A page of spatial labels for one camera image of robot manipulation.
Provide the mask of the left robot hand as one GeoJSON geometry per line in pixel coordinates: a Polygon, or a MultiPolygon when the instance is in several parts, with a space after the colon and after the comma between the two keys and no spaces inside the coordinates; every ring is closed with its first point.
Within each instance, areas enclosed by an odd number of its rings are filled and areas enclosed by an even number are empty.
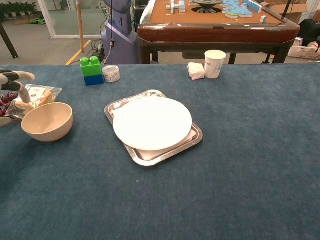
{"type": "Polygon", "coordinates": [[[0,89],[17,92],[24,103],[30,102],[30,95],[26,87],[19,81],[34,81],[35,75],[25,71],[0,70],[0,89]]]}

